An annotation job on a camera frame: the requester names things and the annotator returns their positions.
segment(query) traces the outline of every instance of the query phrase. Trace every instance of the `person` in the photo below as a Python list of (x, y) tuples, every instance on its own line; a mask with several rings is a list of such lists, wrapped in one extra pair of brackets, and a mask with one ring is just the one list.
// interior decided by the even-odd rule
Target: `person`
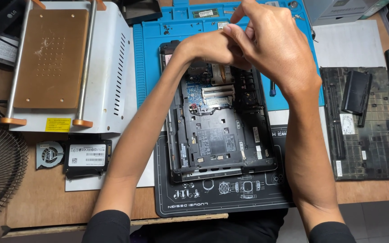
[[(244, 31), (235, 25), (243, 16)], [(136, 185), (165, 121), (181, 77), (190, 63), (253, 64), (274, 80), (289, 104), (286, 174), (311, 243), (355, 242), (339, 211), (318, 108), (321, 78), (308, 45), (287, 8), (242, 0), (223, 30), (182, 41), (122, 134), (83, 242), (129, 242)], [(148, 242), (276, 242), (287, 209), (230, 214), (204, 220), (144, 227)]]

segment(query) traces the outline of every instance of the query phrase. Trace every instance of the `wooden desk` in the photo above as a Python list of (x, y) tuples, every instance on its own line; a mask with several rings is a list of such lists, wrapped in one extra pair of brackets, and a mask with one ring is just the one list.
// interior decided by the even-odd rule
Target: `wooden desk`
[[(221, 1), (192, 0), (191, 4), (216, 3)], [(170, 6), (172, 0), (162, 0), (162, 6)], [(370, 19), (378, 22), (383, 50), (389, 49), (389, 36), (378, 14)], [(0, 99), (7, 99), (13, 74), (0, 70)], [(65, 192), (62, 166), (35, 170), (35, 144), (39, 141), (67, 139), (66, 134), (24, 133), (29, 147), (29, 165), (19, 190), (0, 213), (0, 225), (11, 228), (60, 226), (82, 224), (89, 220), (99, 191)], [(342, 203), (372, 202), (389, 200), (389, 181), (337, 182), (338, 201)], [(137, 188), (133, 208), (133, 219), (153, 219), (155, 211), (154, 187)], [(132, 221), (132, 224), (149, 224), (159, 221), (187, 221), (210, 218), (226, 218), (227, 214), (178, 217)], [(31, 234), (82, 230), (84, 227), (32, 231)]]

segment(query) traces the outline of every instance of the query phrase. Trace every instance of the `yellow warning label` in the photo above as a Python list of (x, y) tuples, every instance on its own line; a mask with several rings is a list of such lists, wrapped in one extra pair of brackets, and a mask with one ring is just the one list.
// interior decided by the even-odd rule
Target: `yellow warning label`
[(45, 131), (69, 132), (70, 118), (48, 118)]

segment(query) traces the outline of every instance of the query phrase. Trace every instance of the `metal rod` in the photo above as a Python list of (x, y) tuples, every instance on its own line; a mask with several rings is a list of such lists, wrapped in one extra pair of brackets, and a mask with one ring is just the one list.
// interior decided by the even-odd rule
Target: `metal rod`
[(33, 6), (33, 2), (31, 0), (28, 0), (25, 7), (22, 30), (20, 32), (20, 41), (17, 49), (16, 62), (15, 62), (14, 74), (13, 74), (13, 84), (11, 85), (11, 93), (7, 104), (7, 114), (6, 114), (7, 118), (13, 118), (14, 116), (13, 102), (14, 102), (14, 96), (16, 92), (17, 79), (19, 78), (20, 60), (22, 58), (23, 44), (25, 42), (26, 24), (28, 22), (29, 11), (32, 9), (32, 6)]
[(91, 59), (91, 47), (93, 45), (93, 32), (94, 32), (96, 11), (97, 11), (97, 1), (92, 0), (91, 7), (89, 9), (88, 33), (86, 35), (86, 44), (85, 44), (84, 69), (82, 71), (82, 80), (80, 83), (79, 102), (77, 104), (77, 113), (75, 118), (76, 120), (84, 119), (86, 83), (88, 81), (89, 61)]

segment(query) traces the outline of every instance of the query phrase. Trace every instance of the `blue silicone mat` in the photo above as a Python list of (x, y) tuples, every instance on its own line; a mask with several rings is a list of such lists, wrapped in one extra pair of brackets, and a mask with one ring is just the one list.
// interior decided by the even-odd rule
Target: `blue silicone mat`
[[(292, 15), (298, 14), (305, 19), (296, 19), (296, 25), (307, 36), (317, 66), (318, 63), (313, 46), (309, 19), (303, 8), (302, 0), (296, 1), (298, 2), (298, 7), (292, 9), (291, 12)], [(271, 1), (258, 1), (258, 3), (262, 4), (266, 2)], [(291, 1), (273, 2), (276, 4), (278, 3), (280, 7), (288, 7), (288, 3)], [(182, 41), (186, 37), (200, 32), (217, 30), (219, 22), (229, 22), (230, 17), (232, 16), (232, 14), (224, 13), (224, 11), (234, 11), (234, 8), (238, 7), (239, 4), (240, 2), (227, 2), (189, 5), (188, 0), (174, 0), (173, 7), (162, 7), (162, 18), (156, 21), (142, 22), (141, 24), (133, 25), (138, 107), (143, 103), (160, 78), (160, 44), (172, 40)], [(194, 18), (194, 11), (207, 9), (217, 9), (219, 17)], [(243, 17), (238, 25), (245, 29), (248, 22), (249, 18)], [(278, 87), (276, 87), (276, 96), (269, 96), (270, 80), (264, 75), (262, 75), (262, 83), (268, 111), (289, 109), (289, 105)], [(319, 105), (324, 105), (322, 89), (319, 91)]]

